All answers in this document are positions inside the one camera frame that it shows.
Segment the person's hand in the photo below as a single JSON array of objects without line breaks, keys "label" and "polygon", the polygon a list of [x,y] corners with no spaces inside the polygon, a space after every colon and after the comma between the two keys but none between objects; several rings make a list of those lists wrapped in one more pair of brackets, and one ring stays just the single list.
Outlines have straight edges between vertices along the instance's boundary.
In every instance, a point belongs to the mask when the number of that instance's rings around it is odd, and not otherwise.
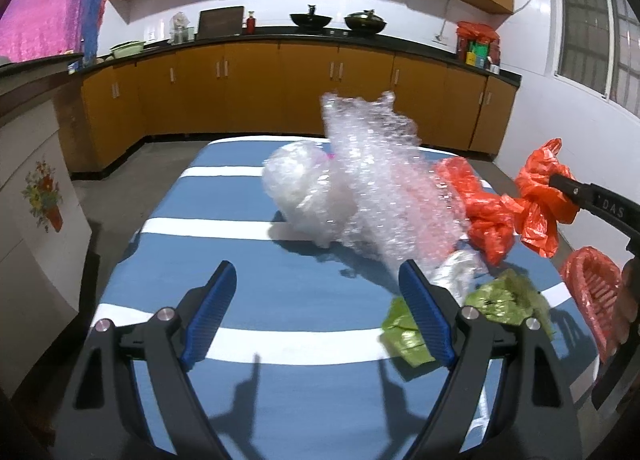
[{"label": "person's hand", "polygon": [[630,326],[638,314],[638,301],[631,292],[631,279],[634,277],[634,271],[638,265],[639,261],[632,259],[623,268],[623,282],[618,289],[612,317],[612,343],[614,347],[622,345],[628,340]]}]

